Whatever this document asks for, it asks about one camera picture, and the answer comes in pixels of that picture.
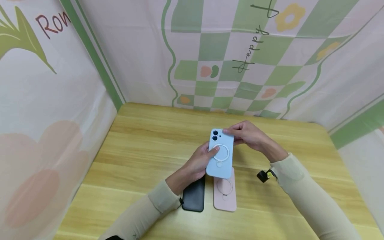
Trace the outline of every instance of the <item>person's left hand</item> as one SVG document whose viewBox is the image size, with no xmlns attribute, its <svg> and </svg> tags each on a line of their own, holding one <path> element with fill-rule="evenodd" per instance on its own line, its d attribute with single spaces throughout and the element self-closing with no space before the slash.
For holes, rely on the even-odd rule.
<svg viewBox="0 0 384 240">
<path fill-rule="evenodd" d="M 191 180 L 197 181 L 205 174 L 205 168 L 208 165 L 209 160 L 217 154 L 219 147 L 212 148 L 208 151 L 209 142 L 204 143 L 196 149 L 190 159 L 184 164 L 182 168 L 186 169 L 191 176 Z"/>
</svg>

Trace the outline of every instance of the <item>phone case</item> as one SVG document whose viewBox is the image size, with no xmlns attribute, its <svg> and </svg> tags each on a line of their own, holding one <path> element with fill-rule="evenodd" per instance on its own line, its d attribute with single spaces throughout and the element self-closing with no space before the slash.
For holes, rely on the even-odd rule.
<svg viewBox="0 0 384 240">
<path fill-rule="evenodd" d="M 235 171 L 229 179 L 214 177 L 214 207 L 218 210 L 234 212 L 237 208 Z"/>
<path fill-rule="evenodd" d="M 232 173 L 233 136 L 224 134 L 222 129 L 212 129 L 209 150 L 217 145 L 220 150 L 209 160 L 206 172 L 212 177 L 229 179 Z"/>
<path fill-rule="evenodd" d="M 181 207 L 186 211 L 202 212 L 204 210 L 204 189 L 205 175 L 184 189 Z"/>
</svg>

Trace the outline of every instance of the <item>hand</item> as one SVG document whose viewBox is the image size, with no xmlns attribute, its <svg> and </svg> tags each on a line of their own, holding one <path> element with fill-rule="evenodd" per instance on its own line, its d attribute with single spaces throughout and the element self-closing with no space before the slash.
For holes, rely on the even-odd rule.
<svg viewBox="0 0 384 240">
<path fill-rule="evenodd" d="M 204 143 L 196 149 L 189 160 L 184 164 L 182 168 L 186 169 L 192 181 L 197 181 L 205 174 L 205 168 L 208 165 L 209 160 L 217 154 L 219 147 L 215 147 L 208 151 L 209 142 Z"/>
<path fill-rule="evenodd" d="M 270 162 L 277 162 L 288 157 L 287 151 L 268 137 L 250 121 L 243 121 L 223 129 L 226 134 L 234 135 L 234 145 L 245 143 L 250 148 L 264 154 Z"/>
<path fill-rule="evenodd" d="M 204 176 L 209 160 L 220 149 L 217 146 L 208 151 L 208 144 L 209 142 L 206 142 L 198 147 L 184 166 L 166 179 L 167 185 L 174 194 L 180 195 L 189 184 Z"/>
<path fill-rule="evenodd" d="M 235 136 L 234 145 L 245 143 L 250 148 L 259 152 L 263 150 L 263 144 L 270 140 L 263 131 L 250 121 L 243 121 L 230 126 L 229 128 L 223 129 L 223 132 Z"/>
</svg>

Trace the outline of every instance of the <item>light blue phone case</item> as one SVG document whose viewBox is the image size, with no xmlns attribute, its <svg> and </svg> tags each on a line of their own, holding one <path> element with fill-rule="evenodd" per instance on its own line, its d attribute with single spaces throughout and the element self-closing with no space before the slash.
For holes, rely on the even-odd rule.
<svg viewBox="0 0 384 240">
<path fill-rule="evenodd" d="M 232 174 L 233 136 L 224 134 L 222 129 L 212 129 L 208 149 L 211 150 L 216 145 L 219 145 L 220 150 L 209 160 L 207 174 L 212 177 L 229 179 Z"/>
</svg>

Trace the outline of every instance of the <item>green leaf print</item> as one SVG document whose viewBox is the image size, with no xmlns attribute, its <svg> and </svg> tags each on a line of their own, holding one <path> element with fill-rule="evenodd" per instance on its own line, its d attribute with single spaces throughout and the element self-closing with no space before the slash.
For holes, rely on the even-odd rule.
<svg viewBox="0 0 384 240">
<path fill-rule="evenodd" d="M 15 7 L 18 29 L 11 22 L 0 5 L 0 12 L 9 23 L 0 21 L 0 59 L 11 49 L 21 48 L 36 54 L 55 74 L 55 70 L 48 63 L 43 48 L 37 39 L 31 25 L 28 23 L 20 8 Z"/>
</svg>

